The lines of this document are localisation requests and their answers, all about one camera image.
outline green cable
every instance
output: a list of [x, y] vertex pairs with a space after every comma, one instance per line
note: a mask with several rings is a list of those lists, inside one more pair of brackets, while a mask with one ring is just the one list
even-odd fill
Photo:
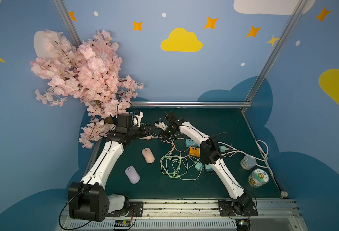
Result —
[[[192, 164], [192, 165], [189, 167], [189, 166], [188, 166], [188, 160], [186, 159], [186, 157], [182, 157], [181, 154], [180, 154], [180, 155], [174, 155], [174, 156], [172, 156], [172, 152], [169, 151], [169, 152], [167, 152], [167, 154], [164, 155], [164, 156], [161, 158], [161, 160], [160, 160], [160, 162], [161, 162], [161, 171], [162, 171], [162, 174], [169, 176], [171, 179], [179, 178], [179, 179], [181, 179], [181, 180], [197, 180], [197, 179], [199, 178], [199, 176], [200, 176], [200, 173], [202, 173], [201, 171], [199, 172], [198, 177], [195, 178], [195, 179], [183, 179], [183, 178], [181, 178], [181, 176], [185, 175], [185, 174], [188, 172], [188, 169], [190, 169], [192, 166], [196, 165], [196, 163], [199, 162], [199, 159], [200, 159], [200, 158], [196, 159], [196, 161], [193, 161], [193, 160], [192, 160], [192, 161], [194, 162], [194, 164]], [[169, 160], [169, 161], [172, 161], [172, 168], [173, 168], [173, 170], [174, 170], [172, 173], [170, 173], [170, 172], [168, 171], [168, 160]], [[185, 171], [185, 173], [179, 174], [179, 173], [180, 173], [180, 170], [181, 170], [181, 163], [184, 164], [184, 166], [185, 166], [185, 168], [186, 168], [186, 171]]]

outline white cloud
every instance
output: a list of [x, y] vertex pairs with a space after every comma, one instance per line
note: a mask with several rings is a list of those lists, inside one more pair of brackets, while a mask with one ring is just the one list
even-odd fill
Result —
[[46, 44], [50, 42], [50, 39], [43, 37], [44, 31], [38, 31], [33, 37], [34, 51], [39, 58], [51, 59], [54, 58], [52, 52], [47, 51]]
[[[299, 0], [235, 0], [234, 9], [242, 14], [290, 15]], [[308, 0], [303, 14], [311, 9], [315, 0]]]

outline aluminum frame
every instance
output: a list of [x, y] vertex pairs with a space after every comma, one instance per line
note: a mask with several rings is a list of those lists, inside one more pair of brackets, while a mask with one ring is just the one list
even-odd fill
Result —
[[[78, 32], [72, 22], [72, 19], [69, 16], [68, 9], [64, 3], [64, 0], [53, 0], [61, 19], [63, 20], [65, 27], [76, 47], [81, 44], [81, 39], [78, 35]], [[279, 40], [276, 45], [272, 49], [264, 67], [262, 68], [260, 74], [258, 75], [256, 81], [254, 82], [252, 88], [250, 89], [246, 99], [244, 102], [172, 102], [172, 101], [163, 101], [163, 102], [155, 102], [155, 101], [136, 101], [136, 107], [152, 107], [152, 106], [167, 106], [167, 107], [188, 107], [188, 106], [196, 106], [196, 107], [222, 107], [222, 108], [234, 108], [241, 107], [241, 111], [244, 113], [246, 108], [251, 107], [251, 101], [261, 86], [262, 82], [266, 78], [268, 72], [270, 71], [272, 65], [277, 59], [279, 53], [281, 52], [284, 44], [287, 39], [291, 35], [293, 29], [298, 23], [300, 17], [302, 16], [303, 8], [306, 5], [308, 0], [300, 0], [295, 7], [292, 15], [290, 16], [287, 24], [285, 25], [282, 33], [279, 36]]]
[[[251, 222], [256, 219], [271, 219], [271, 221], [286, 221], [288, 220], [292, 230], [295, 231], [308, 231], [306, 224], [299, 212], [299, 205], [295, 200], [283, 200], [276, 198], [263, 198], [257, 200], [257, 210], [259, 215], [251, 217]], [[189, 227], [189, 229], [224, 229], [225, 227], [215, 227], [212, 225], [216, 222], [227, 222], [233, 219], [241, 219], [248, 217], [221, 217], [219, 214], [219, 208], [215, 198], [193, 198], [193, 199], [134, 199], [130, 201], [143, 201], [144, 206], [142, 208], [143, 216], [137, 218], [137, 221], [148, 221], [152, 223], [158, 223], [162, 221], [205, 221], [208, 225], [203, 227]], [[73, 228], [77, 226], [74, 223], [83, 223], [81, 220], [71, 219], [68, 216], [68, 209], [65, 209], [62, 213], [61, 223], [65, 228]], [[91, 222], [92, 224], [81, 230], [111, 230], [112, 223], [116, 219], [122, 219], [121, 217], [107, 217], [103, 222], [109, 222], [110, 226], [99, 225], [97, 222]], [[158, 226], [146, 226], [145, 229], [168, 229], [170, 227], [158, 227]], [[143, 229], [141, 227], [134, 226], [132, 229]]]
[[[303, 9], [306, 6], [308, 0], [299, 0], [297, 6], [295, 7], [292, 15], [290, 16], [289, 20], [287, 21], [283, 31], [281, 32], [277, 44], [272, 49], [270, 56], [268, 57], [264, 67], [262, 68], [261, 72], [259, 73], [256, 81], [254, 82], [252, 88], [250, 89], [248, 95], [245, 98], [245, 102], [251, 102], [254, 96], [256, 95], [258, 89], [262, 85], [264, 79], [268, 75], [268, 72], [271, 70], [272, 65], [275, 63], [276, 59], [278, 58], [280, 52], [282, 51], [284, 45], [286, 44], [288, 38], [292, 34], [295, 26], [297, 25], [300, 17], [303, 14]], [[246, 111], [246, 107], [242, 108], [242, 113]]]

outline orange star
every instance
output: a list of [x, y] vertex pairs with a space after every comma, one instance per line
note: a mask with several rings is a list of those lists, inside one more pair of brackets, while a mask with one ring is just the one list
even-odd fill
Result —
[[330, 12], [331, 11], [327, 11], [324, 7], [324, 9], [322, 9], [321, 13], [319, 14], [319, 16], [316, 17], [316, 19], [319, 19], [322, 22]]
[[69, 12], [69, 15], [71, 16], [71, 19], [72, 19], [73, 21], [77, 21], [76, 18], [75, 18], [75, 12], [74, 12], [74, 11]]
[[249, 34], [247, 34], [246, 36], [249, 37], [249, 36], [253, 36], [253, 37], [256, 37], [257, 35], [257, 32], [261, 29], [262, 27], [260, 28], [254, 28], [253, 26], [250, 28], [250, 32]]
[[218, 20], [218, 18], [211, 19], [210, 17], [208, 17], [208, 22], [207, 22], [207, 25], [205, 25], [204, 29], [212, 28], [214, 30], [215, 29], [215, 23], [217, 22], [217, 20]]
[[140, 31], [142, 31], [141, 30], [141, 25], [142, 25], [143, 23], [137, 23], [137, 22], [135, 22], [134, 21], [134, 30], [140, 30]]

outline mounting plate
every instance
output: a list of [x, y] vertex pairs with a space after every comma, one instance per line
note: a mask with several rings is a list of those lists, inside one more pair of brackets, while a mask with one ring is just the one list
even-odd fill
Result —
[[[129, 208], [133, 208], [137, 214], [134, 214], [134, 217], [142, 217], [143, 216], [143, 205], [144, 203], [142, 201], [130, 201], [130, 206]], [[108, 213], [106, 217], [119, 217], [117, 214], [117, 211], [113, 211], [111, 213]], [[126, 216], [124, 217], [131, 217], [132, 212], [128, 211], [128, 214], [126, 214]]]
[[[222, 217], [240, 216], [234, 213], [233, 206], [234, 204], [232, 201], [218, 201], [218, 209], [219, 209], [220, 216]], [[258, 216], [257, 210], [250, 211], [250, 216], [251, 217]]]

